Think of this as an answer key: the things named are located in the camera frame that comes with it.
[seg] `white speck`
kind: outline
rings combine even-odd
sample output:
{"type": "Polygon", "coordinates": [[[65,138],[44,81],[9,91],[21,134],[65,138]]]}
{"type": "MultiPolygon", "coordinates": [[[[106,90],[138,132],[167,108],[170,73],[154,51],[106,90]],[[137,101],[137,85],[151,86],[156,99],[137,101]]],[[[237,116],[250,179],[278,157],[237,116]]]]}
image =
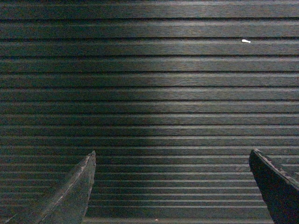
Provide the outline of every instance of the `white speck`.
{"type": "Polygon", "coordinates": [[[251,43],[251,41],[248,41],[248,40],[245,40],[245,39],[243,39],[242,42],[243,43],[251,43]]]}

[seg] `horizontal groove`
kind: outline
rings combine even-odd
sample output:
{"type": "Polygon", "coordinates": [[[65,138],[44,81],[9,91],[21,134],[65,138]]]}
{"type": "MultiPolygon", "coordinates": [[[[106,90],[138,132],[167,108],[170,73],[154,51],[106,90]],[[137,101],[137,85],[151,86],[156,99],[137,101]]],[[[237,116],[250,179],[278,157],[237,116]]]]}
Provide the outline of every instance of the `horizontal groove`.
{"type": "MultiPolygon", "coordinates": [[[[83,156],[75,156],[75,155],[8,155],[8,154],[2,154],[1,157],[21,157],[21,158],[82,158],[83,156]]],[[[271,158],[299,158],[299,155],[271,155],[271,158]]],[[[97,158],[121,158],[121,159],[199,159],[199,158],[209,158],[209,159],[219,159],[219,158],[248,158],[248,155],[113,155],[113,156],[106,156],[106,155],[97,155],[97,158]]]]}
{"type": "MultiPolygon", "coordinates": [[[[15,179],[4,178],[0,181],[36,181],[36,182],[57,182],[58,179],[15,179]]],[[[225,180],[95,180],[95,182],[255,182],[255,180],[242,180],[242,179],[225,179],[225,180]]]]}
{"type": "Polygon", "coordinates": [[[170,61],[181,61],[182,59],[184,59],[184,61],[190,61],[190,62],[196,62],[198,60],[201,61],[232,61],[232,62],[251,62],[251,61],[265,61],[265,62],[277,62],[277,59],[279,59],[279,61],[299,61],[299,58],[296,55],[291,55],[291,56],[280,56],[280,55],[272,55],[272,56],[250,56],[250,55],[246,55],[246,56],[226,56],[226,55],[216,55],[216,56],[212,56],[212,55],[203,55],[203,56],[192,56],[192,55],[163,55],[163,56],[140,56],[140,55],[136,55],[136,56],[111,56],[111,57],[98,57],[98,56],[61,56],[61,57],[54,57],[54,58],[43,58],[43,57],[33,57],[33,59],[38,59],[38,60],[33,60],[31,61],[30,59],[27,59],[26,57],[22,58],[3,58],[1,59],[1,62],[28,62],[28,63],[36,63],[36,62],[55,62],[55,61],[61,61],[61,62],[72,62],[74,61],[73,59],[81,59],[81,61],[86,61],[86,62],[99,62],[99,63],[107,63],[107,62],[122,62],[122,61],[126,61],[126,62],[155,62],[157,60],[159,61],[163,61],[163,62],[170,62],[170,61]]]}
{"type": "Polygon", "coordinates": [[[99,125],[88,125],[88,126],[69,126],[69,125],[1,125],[2,128],[9,128],[9,129],[18,129],[18,128],[30,128],[30,129],[40,129],[40,128],[48,128],[48,129],[85,129],[88,128],[92,129],[214,129],[214,128],[235,128],[235,129],[242,129],[242,128],[299,128],[299,125],[140,125],[140,126],[99,126],[99,125]]]}
{"type": "MultiPolygon", "coordinates": [[[[2,174],[57,174],[64,175],[67,172],[43,172],[43,171],[2,171],[2,174]]],[[[113,175],[120,173],[96,173],[100,175],[113,175]]],[[[151,172],[151,173],[121,173],[121,175],[251,175],[251,172],[151,172]]]]}
{"type": "MultiPolygon", "coordinates": [[[[193,105],[193,104],[205,104],[205,105],[297,105],[299,104],[299,102],[289,102],[289,101],[276,101],[276,102],[268,102],[267,100],[264,100],[263,102],[261,101],[254,101],[254,100],[247,100],[247,101],[234,101],[231,102],[230,100],[222,100],[221,102],[209,102],[209,101],[201,101],[201,100],[189,100],[186,102],[181,102],[180,100],[177,101],[163,101],[160,100],[159,102],[112,102],[112,103],[96,103],[97,105],[176,105],[176,104],[180,104],[180,105],[193,105]]],[[[59,102],[51,102],[51,103],[44,103],[44,102],[40,102],[40,103],[26,103],[26,102],[17,102],[17,103],[1,103],[1,105],[5,106],[5,105],[22,105],[22,106],[26,106],[26,105],[72,105],[72,103],[59,103],[59,102]]],[[[79,103],[79,105],[95,105],[94,103],[79,103]]]]}
{"type": "Polygon", "coordinates": [[[298,59],[298,56],[294,54],[253,54],[253,55],[241,55],[241,54],[229,54],[229,55],[206,55],[206,54],[171,54],[171,55],[84,55],[84,56],[2,56],[1,60],[3,62],[8,62],[10,60],[26,60],[29,62],[29,60],[34,61],[70,61],[70,60],[80,60],[80,61],[94,61],[94,60],[100,60],[101,62],[113,62],[120,61],[120,60],[128,60],[128,61],[134,61],[138,60],[143,62],[144,60],[148,61],[150,59],[158,59],[166,60],[167,59],[175,59],[175,60],[192,60],[192,59],[203,59],[203,60],[225,60],[226,58],[232,59],[232,60],[250,60],[251,58],[254,58],[258,61],[265,60],[265,61],[271,61],[271,59],[282,59],[282,60],[291,60],[291,59],[298,59]]]}
{"type": "Polygon", "coordinates": [[[234,76],[241,76],[241,77],[268,77],[268,76],[298,76],[298,71],[109,71],[109,72],[90,72],[90,71],[82,71],[82,72],[74,72],[74,71],[24,71],[24,72],[0,72],[1,75],[6,75],[8,77],[14,76],[21,76],[21,77],[70,77],[69,75],[73,76],[119,76],[119,75],[126,75],[126,76],[194,76],[200,75],[203,77],[213,77],[213,76],[220,76],[220,77],[234,77],[234,76]]]}
{"type": "Polygon", "coordinates": [[[68,136],[18,136],[18,135],[7,135],[7,136],[1,136],[2,139],[9,139],[9,138],[15,138],[15,139],[299,139],[299,136],[297,135],[289,135],[289,136],[272,136],[272,135],[265,135],[265,136],[237,136],[237,135],[231,135],[231,136],[128,136],[128,137],[90,137],[90,136],[78,136],[78,137],[68,137],[68,136]]]}
{"type": "Polygon", "coordinates": [[[219,92],[294,92],[299,94],[299,88],[281,88],[281,87],[121,87],[121,88],[24,88],[24,89],[12,89],[12,88],[0,88],[0,92],[22,92],[22,93],[38,93],[38,92],[53,92],[53,93],[68,93],[68,92],[177,92],[177,91],[186,91],[186,92],[212,92],[212,91],[219,91],[219,92]]]}
{"type": "Polygon", "coordinates": [[[113,205],[90,205],[90,208],[267,208],[267,206],[113,206],[113,205]]]}
{"type": "MultiPolygon", "coordinates": [[[[280,37],[275,37],[275,36],[261,36],[261,37],[255,37],[251,36],[248,37],[250,40],[253,42],[259,42],[259,41],[269,41],[269,42],[279,42],[279,41],[291,41],[291,42],[297,42],[299,40],[298,37],[294,36],[280,36],[280,37]]],[[[189,36],[182,36],[182,37],[175,37],[175,36],[170,36],[170,37],[162,37],[162,36],[153,36],[153,37],[79,37],[79,38],[71,38],[71,37],[66,37],[66,38],[0,38],[0,43],[1,44],[30,44],[30,43],[74,43],[74,42],[112,42],[112,43],[117,43],[117,42],[151,42],[151,41],[156,41],[156,42],[163,42],[163,41],[216,41],[216,42],[228,42],[228,41],[238,41],[240,43],[241,38],[238,36],[228,36],[228,37],[221,37],[221,36],[213,36],[213,37],[189,37],[189,36]]]]}
{"type": "Polygon", "coordinates": [[[230,193],[219,193],[219,194],[99,194],[99,193],[94,193],[93,195],[95,196],[260,196],[261,194],[246,194],[246,193],[236,193],[236,194],[230,194],[230,193]]]}
{"type": "Polygon", "coordinates": [[[249,23],[254,24],[263,24],[263,23],[281,23],[283,25],[287,24],[297,24],[297,20],[299,18],[299,14],[294,17],[242,17],[242,18],[105,18],[105,19],[23,19],[23,20],[9,20],[9,19],[0,19],[1,25],[3,26],[61,26],[61,25],[68,25],[68,26],[91,26],[91,25],[128,25],[128,24],[144,24],[148,23],[150,25],[155,24],[167,24],[167,23],[177,23],[177,24],[196,24],[196,23],[203,23],[209,25],[221,25],[224,23],[232,23],[232,24],[240,24],[244,23],[248,25],[249,23]]]}
{"type": "Polygon", "coordinates": [[[84,46],[97,46],[97,45],[104,45],[104,46],[110,46],[110,45],[129,45],[129,46],[135,46],[135,45],[163,45],[163,44],[179,44],[181,45],[188,45],[192,44],[196,46],[197,44],[204,44],[204,45],[213,45],[213,44],[228,44],[228,45],[241,45],[241,46],[252,46],[252,45],[276,45],[276,44],[287,44],[287,45],[294,45],[299,44],[299,38],[285,38],[285,37],[279,37],[279,38],[257,38],[252,37],[252,42],[250,45],[245,44],[241,42],[241,38],[220,38],[220,37],[206,37],[206,38],[191,38],[191,37],[181,37],[181,38],[173,38],[173,37],[152,37],[152,38],[143,38],[142,42],[139,38],[119,38],[119,39],[97,39],[97,38],[89,38],[89,39],[62,39],[62,40],[40,40],[40,39],[30,39],[30,40],[24,40],[20,42],[20,40],[11,40],[11,41],[5,41],[0,42],[0,46],[80,46],[80,44],[83,44],[84,46]]]}
{"type": "Polygon", "coordinates": [[[263,200],[91,200],[93,202],[263,202],[263,200]]]}

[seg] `dark ribbed surface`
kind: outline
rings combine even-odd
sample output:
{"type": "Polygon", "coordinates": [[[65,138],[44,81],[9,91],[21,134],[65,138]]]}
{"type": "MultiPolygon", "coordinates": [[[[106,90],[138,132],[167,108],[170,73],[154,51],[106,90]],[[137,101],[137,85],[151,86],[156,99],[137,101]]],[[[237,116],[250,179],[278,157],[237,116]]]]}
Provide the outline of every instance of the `dark ribbed surface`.
{"type": "Polygon", "coordinates": [[[294,0],[2,1],[0,216],[95,150],[88,216],[270,218],[248,157],[299,171],[298,12],[294,0]]]}

